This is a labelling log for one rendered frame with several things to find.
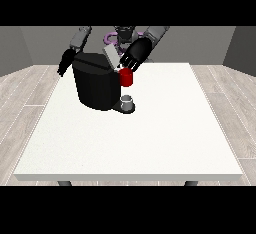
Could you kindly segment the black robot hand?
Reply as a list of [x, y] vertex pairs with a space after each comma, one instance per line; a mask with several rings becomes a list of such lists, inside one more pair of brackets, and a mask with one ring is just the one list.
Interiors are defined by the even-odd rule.
[[73, 49], [67, 49], [63, 55], [62, 59], [59, 63], [59, 67], [57, 70], [57, 73], [60, 76], [63, 76], [68, 67], [72, 64], [74, 57], [75, 57], [76, 52]]
[[135, 72], [152, 51], [152, 42], [143, 37], [134, 41], [120, 59], [120, 64]]

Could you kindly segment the pale grey machine lid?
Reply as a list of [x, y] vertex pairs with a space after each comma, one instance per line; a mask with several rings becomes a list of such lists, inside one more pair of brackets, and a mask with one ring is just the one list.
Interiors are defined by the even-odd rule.
[[109, 44], [103, 48], [103, 53], [107, 57], [109, 64], [113, 69], [119, 65], [120, 57], [113, 44]]

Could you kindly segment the red pod holder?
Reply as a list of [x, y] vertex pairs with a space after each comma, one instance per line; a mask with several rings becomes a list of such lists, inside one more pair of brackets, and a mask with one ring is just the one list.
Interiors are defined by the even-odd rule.
[[120, 85], [129, 87], [133, 84], [133, 71], [129, 68], [123, 68], [119, 71]]

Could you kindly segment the black coffee machine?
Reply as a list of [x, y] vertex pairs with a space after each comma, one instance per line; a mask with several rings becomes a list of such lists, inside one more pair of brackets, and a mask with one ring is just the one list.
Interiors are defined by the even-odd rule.
[[123, 114], [135, 111], [134, 103], [124, 109], [120, 75], [111, 68], [104, 54], [80, 52], [74, 57], [72, 69], [82, 104], [94, 110], [116, 110]]

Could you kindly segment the small grey cup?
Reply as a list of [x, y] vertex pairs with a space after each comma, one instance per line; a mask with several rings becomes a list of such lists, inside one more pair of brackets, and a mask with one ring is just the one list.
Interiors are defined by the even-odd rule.
[[121, 101], [121, 108], [124, 111], [128, 111], [128, 110], [132, 109], [132, 107], [133, 107], [133, 99], [132, 99], [132, 97], [130, 95], [123, 95], [120, 98], [120, 101]]

